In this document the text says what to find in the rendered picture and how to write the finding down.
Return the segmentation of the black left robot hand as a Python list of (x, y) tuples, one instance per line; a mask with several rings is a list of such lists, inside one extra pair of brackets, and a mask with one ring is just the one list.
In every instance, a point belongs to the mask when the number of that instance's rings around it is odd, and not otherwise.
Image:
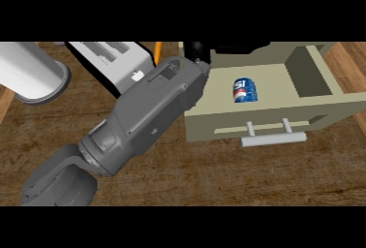
[(184, 42), (182, 51), (184, 57), (196, 61), (210, 63), (209, 51), (213, 50), (218, 54), (250, 54), (256, 49), (267, 47), (268, 41), (247, 42)]

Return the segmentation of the blue soda can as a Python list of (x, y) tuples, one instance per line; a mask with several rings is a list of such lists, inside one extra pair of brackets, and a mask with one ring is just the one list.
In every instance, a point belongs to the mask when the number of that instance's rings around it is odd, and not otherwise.
[(247, 77), (240, 77), (234, 80), (233, 99), (236, 103), (256, 101), (255, 84)]

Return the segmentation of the beige open drawer box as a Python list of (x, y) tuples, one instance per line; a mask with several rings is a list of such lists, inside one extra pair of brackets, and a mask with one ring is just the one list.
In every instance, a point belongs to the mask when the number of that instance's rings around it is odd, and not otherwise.
[[(292, 118), (309, 109), (315, 114), (354, 114), (366, 109), (366, 93), (345, 93), (334, 80), (323, 55), (331, 42), (274, 42), (249, 54), (212, 53), (205, 93), (188, 117), (239, 112), (267, 117), (284, 109)], [(256, 101), (237, 104), (233, 83), (253, 81)]]

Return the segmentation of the beige drawer front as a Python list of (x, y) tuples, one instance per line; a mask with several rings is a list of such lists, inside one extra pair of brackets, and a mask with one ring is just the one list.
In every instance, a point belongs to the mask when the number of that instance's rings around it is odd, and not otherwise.
[(258, 136), (280, 134), (284, 132), (283, 118), (289, 120), (293, 132), (315, 131), (364, 109), (366, 100), (185, 116), (185, 141), (244, 137), (249, 134), (247, 122)]

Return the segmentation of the thin orange strip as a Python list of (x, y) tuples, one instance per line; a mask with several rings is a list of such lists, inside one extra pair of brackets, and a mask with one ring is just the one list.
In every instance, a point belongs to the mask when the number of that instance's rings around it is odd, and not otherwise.
[(162, 42), (154, 42), (153, 56), (154, 56), (154, 63), (156, 63), (156, 65), (160, 62), (160, 48), (162, 48)]

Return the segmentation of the white and black toaster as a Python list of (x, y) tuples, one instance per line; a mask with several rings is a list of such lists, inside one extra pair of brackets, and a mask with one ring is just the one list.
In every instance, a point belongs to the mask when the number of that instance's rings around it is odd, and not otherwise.
[(156, 67), (138, 42), (66, 42), (66, 48), (115, 98)]

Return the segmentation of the white cylinder with grey rim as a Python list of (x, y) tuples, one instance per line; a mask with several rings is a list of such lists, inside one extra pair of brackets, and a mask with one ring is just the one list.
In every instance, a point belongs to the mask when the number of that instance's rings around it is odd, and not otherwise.
[(27, 105), (51, 102), (69, 86), (70, 71), (35, 42), (0, 42), (0, 83)]

